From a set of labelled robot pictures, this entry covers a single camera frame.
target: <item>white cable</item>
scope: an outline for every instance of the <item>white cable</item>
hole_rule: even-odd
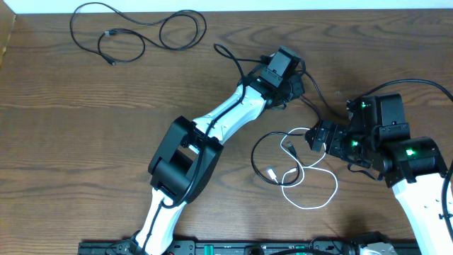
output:
[[[295,129],[289,131],[288,133],[292,133],[293,131],[295,130],[310,130],[309,128],[307,127],[296,127]],[[284,147],[283,147],[283,141],[286,139],[287,135],[285,135],[283,137],[283,139],[280,141],[280,147],[282,148],[282,150],[284,152],[286,152],[291,158],[293,158],[293,160],[295,160],[297,162],[297,164],[299,165],[299,168],[301,169],[302,171],[302,178],[301,180],[294,184],[294,185],[291,185],[291,186],[282,186],[282,193],[283,193],[283,196],[286,198],[286,200],[288,200],[288,202],[290,202],[291,204],[293,204],[295,207],[299,208],[299,209],[302,209],[302,210],[313,210],[313,209],[319,209],[319,208],[322,208],[324,206],[326,206],[331,200],[332,198],[334,197],[334,195],[337,193],[337,190],[338,190],[338,180],[337,180],[337,177],[335,176],[335,174],[333,174],[331,171],[329,170],[326,170],[326,169],[321,169],[321,168],[317,168],[317,167],[314,167],[316,164],[318,164],[321,160],[324,159],[324,157],[326,156],[326,144],[324,143],[324,154],[323,156],[318,159],[318,161],[314,162],[313,164],[309,165],[309,166],[302,166],[302,164],[299,162],[299,160],[294,157],[290,152],[288,152]],[[324,172],[327,172],[329,174],[331,174],[333,176],[333,179],[335,180],[335,190],[333,191],[331,197],[323,204],[323,205],[320,205],[320,206],[314,206],[314,207],[310,207],[310,208],[305,208],[305,207],[302,207],[300,205],[297,205],[296,203],[294,203],[293,201],[291,201],[285,194],[285,188],[293,188],[295,186],[298,186],[299,184],[302,183],[302,181],[304,181],[305,179],[305,170],[304,169],[314,169],[314,170],[318,170],[318,171],[324,171]],[[283,177],[282,177],[282,183],[285,182],[285,177],[287,174],[289,173],[292,173],[292,172],[295,172],[297,169],[294,168],[294,169],[290,169],[288,170],[285,174],[283,174]]]

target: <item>wooden tabletop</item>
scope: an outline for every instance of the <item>wooden tabletop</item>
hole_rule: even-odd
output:
[[[169,125],[193,119],[232,95],[239,73],[213,43],[237,57],[269,55],[279,45],[298,52],[326,100],[338,111],[345,102],[386,81],[431,79],[453,91],[453,11],[278,11],[204,13],[208,31],[196,47],[171,52],[147,44],[144,56],[110,66],[78,48],[69,35],[69,15],[19,15],[0,70],[0,253],[75,254],[82,240],[128,237],[142,228],[151,202],[148,163]],[[167,13],[133,13],[156,21]],[[158,38],[159,27],[131,24],[115,14],[83,14],[78,40],[95,47],[109,28],[131,28]],[[187,19],[164,30],[169,43],[193,34]],[[119,35],[103,49],[133,57],[138,38]],[[250,70],[251,63],[243,63]],[[306,97],[328,114],[313,86]],[[399,92],[412,137],[429,136],[449,164],[453,157],[453,105],[437,89],[404,84]],[[202,194],[183,211],[175,233],[201,240],[301,240],[323,234],[351,237],[380,231],[413,239],[409,221],[391,189],[346,163],[327,156],[321,164],[339,180],[331,203],[299,210],[276,186],[263,183],[250,165],[256,140],[273,130],[311,127],[313,112],[299,101],[284,111],[266,111],[225,144]],[[281,137],[263,141],[259,167],[281,175],[294,162],[279,149]],[[309,151],[291,138],[302,159]],[[330,175],[306,172],[289,191],[302,205],[320,205],[333,191]]]

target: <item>white usb connector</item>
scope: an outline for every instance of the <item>white usb connector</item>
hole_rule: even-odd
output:
[[[275,174],[274,170],[272,169],[268,169],[268,174],[269,174],[269,177],[274,180],[276,183],[278,183],[277,181],[277,175]]]

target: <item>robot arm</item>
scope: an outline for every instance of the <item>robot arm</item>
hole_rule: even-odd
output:
[[[223,144],[265,109],[286,104],[304,93],[302,75],[296,71],[300,62],[299,56],[280,47],[260,76],[250,73],[246,77],[247,82],[239,85],[233,96],[212,112],[193,121],[181,116],[171,124],[149,164],[153,196],[143,229],[134,238],[136,251],[144,249],[148,255],[164,253],[173,240],[173,230],[182,209],[195,200],[207,185],[222,153]],[[208,126],[242,98],[243,86],[246,86],[246,95],[242,102],[217,120],[209,131],[194,188],[189,190],[187,198],[178,207],[167,209],[161,206],[161,201],[165,205],[172,205],[183,197],[194,176]],[[195,160],[184,155],[178,149],[180,146],[198,154]]]
[[[312,150],[326,143],[326,152],[343,161],[376,169],[402,205],[423,255],[453,251],[441,206],[447,166],[435,142],[411,139],[399,94],[366,96],[349,102],[349,126],[328,120],[305,135]],[[453,211],[451,189],[448,210]]]

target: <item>white wall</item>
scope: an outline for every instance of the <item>white wall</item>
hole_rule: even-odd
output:
[[[4,0],[19,13],[71,13],[88,0]],[[275,11],[330,9],[453,9],[453,0],[104,0],[124,12],[179,11]],[[82,12],[107,12],[99,5]]]

